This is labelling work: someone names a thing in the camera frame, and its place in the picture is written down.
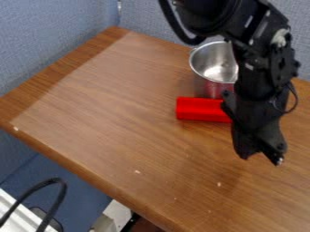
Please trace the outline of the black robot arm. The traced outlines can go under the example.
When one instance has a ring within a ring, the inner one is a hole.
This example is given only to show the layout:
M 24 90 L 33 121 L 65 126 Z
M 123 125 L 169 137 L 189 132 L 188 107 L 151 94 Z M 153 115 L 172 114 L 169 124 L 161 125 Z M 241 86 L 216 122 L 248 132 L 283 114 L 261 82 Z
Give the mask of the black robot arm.
M 183 43 L 220 35 L 231 43 L 239 66 L 221 109 L 231 119 L 233 150 L 241 159 L 263 153 L 280 165 L 287 152 L 279 121 L 296 106 L 291 79 L 300 63 L 291 45 L 290 20 L 267 0 L 157 0 Z

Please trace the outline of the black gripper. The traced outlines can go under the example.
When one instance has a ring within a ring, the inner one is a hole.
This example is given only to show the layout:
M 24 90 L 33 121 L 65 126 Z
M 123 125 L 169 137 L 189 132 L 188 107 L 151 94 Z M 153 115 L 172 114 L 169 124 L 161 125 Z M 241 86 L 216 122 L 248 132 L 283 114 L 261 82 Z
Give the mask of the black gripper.
M 263 153 L 275 166 L 280 165 L 287 152 L 287 142 L 279 128 L 282 114 L 268 101 L 244 100 L 229 91 L 223 91 L 221 96 L 221 109 L 232 120 L 231 136 L 236 154 L 245 160 L 255 153 Z

